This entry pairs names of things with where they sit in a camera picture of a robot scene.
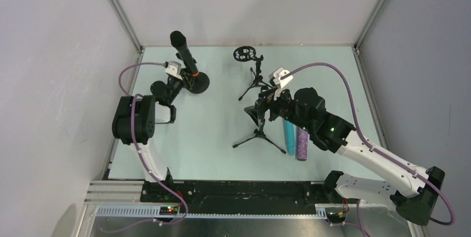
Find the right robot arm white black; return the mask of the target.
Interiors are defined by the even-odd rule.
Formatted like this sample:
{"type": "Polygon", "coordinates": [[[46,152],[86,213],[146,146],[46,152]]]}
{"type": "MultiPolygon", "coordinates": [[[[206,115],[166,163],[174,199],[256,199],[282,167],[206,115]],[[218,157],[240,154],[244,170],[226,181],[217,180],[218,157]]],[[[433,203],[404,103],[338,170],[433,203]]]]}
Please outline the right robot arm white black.
{"type": "Polygon", "coordinates": [[[426,226],[439,198],[445,173],[438,167],[428,169],[410,163],[363,136],[359,128],[328,112],[325,100],[314,88],[302,88],[290,94],[288,89],[275,96],[275,89],[259,94],[244,111],[256,123],[287,120],[305,130],[310,141],[321,150],[349,158],[379,176],[380,180],[354,177],[332,171],[324,185],[333,185],[343,198],[382,204],[405,220],[426,226]]]}

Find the right aluminium frame post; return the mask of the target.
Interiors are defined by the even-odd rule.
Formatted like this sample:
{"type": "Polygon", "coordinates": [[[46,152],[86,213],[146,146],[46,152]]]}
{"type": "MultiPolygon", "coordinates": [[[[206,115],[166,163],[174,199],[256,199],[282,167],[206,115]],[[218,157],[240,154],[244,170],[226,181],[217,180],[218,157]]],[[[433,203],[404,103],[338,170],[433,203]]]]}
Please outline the right aluminium frame post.
{"type": "Polygon", "coordinates": [[[387,3],[389,0],[377,0],[371,13],[369,14],[367,21],[365,22],[364,26],[362,27],[358,38],[354,43],[354,51],[357,55],[360,54],[360,49],[363,43],[366,41],[369,33],[373,29],[374,25],[376,24],[377,20],[379,19],[381,13],[384,11],[387,3]]]}

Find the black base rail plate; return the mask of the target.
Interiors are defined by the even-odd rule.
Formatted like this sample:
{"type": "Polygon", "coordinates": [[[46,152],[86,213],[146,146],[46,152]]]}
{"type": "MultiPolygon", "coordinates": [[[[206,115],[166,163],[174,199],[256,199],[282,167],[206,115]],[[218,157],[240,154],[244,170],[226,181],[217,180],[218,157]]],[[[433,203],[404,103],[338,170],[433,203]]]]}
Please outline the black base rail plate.
{"type": "Polygon", "coordinates": [[[332,189],[309,181],[172,181],[191,214],[312,215],[317,204],[340,204],[332,189]]]}

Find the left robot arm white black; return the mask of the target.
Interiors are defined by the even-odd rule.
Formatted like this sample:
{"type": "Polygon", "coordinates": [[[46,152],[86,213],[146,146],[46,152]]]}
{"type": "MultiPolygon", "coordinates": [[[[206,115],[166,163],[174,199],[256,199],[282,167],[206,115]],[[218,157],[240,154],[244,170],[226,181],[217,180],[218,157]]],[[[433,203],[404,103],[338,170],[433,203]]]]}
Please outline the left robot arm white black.
{"type": "Polygon", "coordinates": [[[168,175],[153,137],[156,125],[174,123],[177,109],[172,102],[183,88],[183,81],[169,77],[167,82],[154,82],[150,95],[122,96],[118,102],[112,122],[113,136],[141,161],[145,180],[149,182],[163,181],[168,175]]]}

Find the black microphone orange end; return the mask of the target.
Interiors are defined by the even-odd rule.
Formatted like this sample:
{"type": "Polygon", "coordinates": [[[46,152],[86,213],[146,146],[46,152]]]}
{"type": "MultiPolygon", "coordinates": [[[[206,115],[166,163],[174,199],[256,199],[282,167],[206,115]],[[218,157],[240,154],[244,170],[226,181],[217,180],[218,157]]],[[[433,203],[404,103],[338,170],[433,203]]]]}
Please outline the black microphone orange end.
{"type": "Polygon", "coordinates": [[[187,39],[180,31],[173,31],[170,34],[171,45],[177,50],[180,59],[184,62],[185,67],[192,76],[197,76],[199,70],[195,60],[187,46],[187,39]]]}

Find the left aluminium frame post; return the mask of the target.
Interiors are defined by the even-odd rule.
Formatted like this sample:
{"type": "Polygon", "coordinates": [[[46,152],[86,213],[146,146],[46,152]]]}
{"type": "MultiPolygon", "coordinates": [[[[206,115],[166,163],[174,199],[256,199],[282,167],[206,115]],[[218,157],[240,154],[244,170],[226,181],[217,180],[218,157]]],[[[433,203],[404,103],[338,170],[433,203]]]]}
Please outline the left aluminium frame post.
{"type": "Polygon", "coordinates": [[[132,27],[132,24],[123,8],[119,0],[108,0],[109,4],[111,5],[117,19],[119,20],[121,26],[123,27],[126,35],[128,36],[129,40],[131,41],[134,49],[141,53],[143,46],[138,39],[138,36],[135,30],[132,27]]]}

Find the aluminium frame post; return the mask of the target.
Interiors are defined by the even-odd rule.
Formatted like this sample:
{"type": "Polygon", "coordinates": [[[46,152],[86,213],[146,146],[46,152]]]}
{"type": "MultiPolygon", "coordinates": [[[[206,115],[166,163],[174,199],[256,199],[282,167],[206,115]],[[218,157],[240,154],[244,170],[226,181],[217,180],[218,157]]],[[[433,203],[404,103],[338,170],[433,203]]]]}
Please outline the aluminium frame post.
{"type": "Polygon", "coordinates": [[[109,4],[111,5],[117,19],[119,20],[121,26],[123,27],[126,35],[128,36],[129,40],[131,41],[134,49],[141,53],[143,46],[138,39],[138,36],[135,30],[132,27],[132,24],[123,8],[119,0],[108,0],[109,4]]]}
{"type": "Polygon", "coordinates": [[[371,13],[369,14],[367,21],[365,22],[364,26],[362,27],[358,38],[354,43],[354,51],[357,55],[360,54],[360,49],[363,43],[366,41],[369,33],[373,29],[374,25],[376,24],[377,20],[379,19],[381,13],[384,11],[387,3],[389,0],[377,0],[371,13]]]}

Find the tripod stand with double clamp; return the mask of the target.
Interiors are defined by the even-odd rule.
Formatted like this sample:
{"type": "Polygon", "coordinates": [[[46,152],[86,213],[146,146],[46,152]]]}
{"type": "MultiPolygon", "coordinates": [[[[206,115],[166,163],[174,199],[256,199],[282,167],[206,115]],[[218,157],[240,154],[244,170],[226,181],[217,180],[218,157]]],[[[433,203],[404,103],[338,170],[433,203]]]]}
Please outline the tripod stand with double clamp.
{"type": "MultiPolygon", "coordinates": [[[[274,91],[275,91],[275,89],[269,89],[269,90],[266,90],[266,91],[263,91],[263,92],[260,92],[260,93],[265,93],[265,94],[271,94],[271,93],[273,93],[273,94],[274,94],[274,91]]],[[[265,123],[264,123],[261,127],[258,127],[258,126],[257,126],[257,129],[255,129],[254,132],[253,132],[253,133],[254,133],[254,136],[252,136],[252,137],[250,137],[250,138],[248,138],[248,139],[246,139],[246,140],[244,140],[244,141],[242,141],[242,142],[240,142],[240,143],[234,144],[234,145],[232,146],[232,148],[237,148],[237,147],[239,147],[240,145],[242,145],[242,144],[244,144],[244,143],[246,143],[246,142],[248,142],[248,141],[250,141],[250,140],[252,140],[252,139],[260,138],[260,139],[263,139],[263,140],[265,140],[266,142],[272,144],[273,146],[275,146],[275,147],[276,147],[277,149],[279,149],[283,154],[286,154],[287,152],[286,152],[284,149],[282,149],[280,146],[276,145],[276,143],[274,143],[273,141],[271,141],[271,140],[266,136],[266,134],[265,134],[265,132],[264,132],[264,126],[265,126],[265,123]]]]}

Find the tripod stand with shock mount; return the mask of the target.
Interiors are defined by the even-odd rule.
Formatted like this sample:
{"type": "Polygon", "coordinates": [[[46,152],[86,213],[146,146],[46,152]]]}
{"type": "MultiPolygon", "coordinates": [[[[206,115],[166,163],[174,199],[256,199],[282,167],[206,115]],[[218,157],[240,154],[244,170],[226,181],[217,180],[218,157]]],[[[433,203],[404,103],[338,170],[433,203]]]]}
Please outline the tripod stand with shock mount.
{"type": "Polygon", "coordinates": [[[266,83],[263,80],[263,76],[261,75],[262,74],[261,65],[262,65],[264,56],[261,55],[260,57],[257,57],[256,49],[254,47],[241,46],[241,47],[236,48],[233,52],[233,58],[238,62],[249,62],[249,61],[255,62],[255,69],[250,67],[250,73],[253,75],[253,81],[251,85],[245,90],[245,92],[238,98],[239,102],[244,98],[244,96],[251,89],[260,88],[261,90],[268,90],[272,88],[270,84],[266,83]]]}

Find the round base clip mic stand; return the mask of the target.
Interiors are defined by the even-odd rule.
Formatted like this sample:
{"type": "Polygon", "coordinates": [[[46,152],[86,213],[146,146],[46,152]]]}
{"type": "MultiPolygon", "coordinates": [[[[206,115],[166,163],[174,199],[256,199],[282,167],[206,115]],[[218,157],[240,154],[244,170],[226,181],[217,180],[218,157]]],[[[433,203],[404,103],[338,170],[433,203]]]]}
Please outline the round base clip mic stand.
{"type": "Polygon", "coordinates": [[[185,69],[183,70],[184,80],[186,81],[187,90],[192,94],[201,94],[209,87],[209,77],[199,71],[194,59],[186,58],[183,60],[185,69]]]}

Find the teal blue microphone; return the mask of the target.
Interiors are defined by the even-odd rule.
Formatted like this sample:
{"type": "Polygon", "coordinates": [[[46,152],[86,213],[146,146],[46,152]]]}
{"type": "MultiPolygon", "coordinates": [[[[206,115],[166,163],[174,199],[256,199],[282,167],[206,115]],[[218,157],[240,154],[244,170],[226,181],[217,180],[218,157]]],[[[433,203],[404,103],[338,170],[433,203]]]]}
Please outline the teal blue microphone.
{"type": "Polygon", "coordinates": [[[294,125],[287,120],[283,120],[283,130],[284,130],[284,141],[285,141],[287,153],[289,155],[294,155],[295,147],[296,147],[294,125]]]}

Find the purple glitter microphone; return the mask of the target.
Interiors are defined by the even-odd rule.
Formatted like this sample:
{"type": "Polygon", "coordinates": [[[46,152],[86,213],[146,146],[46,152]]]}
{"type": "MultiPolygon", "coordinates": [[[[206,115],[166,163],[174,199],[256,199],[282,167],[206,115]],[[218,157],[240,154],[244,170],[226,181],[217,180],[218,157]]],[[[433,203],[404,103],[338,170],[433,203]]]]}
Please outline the purple glitter microphone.
{"type": "Polygon", "coordinates": [[[302,128],[297,128],[296,131],[296,159],[298,161],[307,160],[307,146],[308,146],[309,134],[302,128]]]}

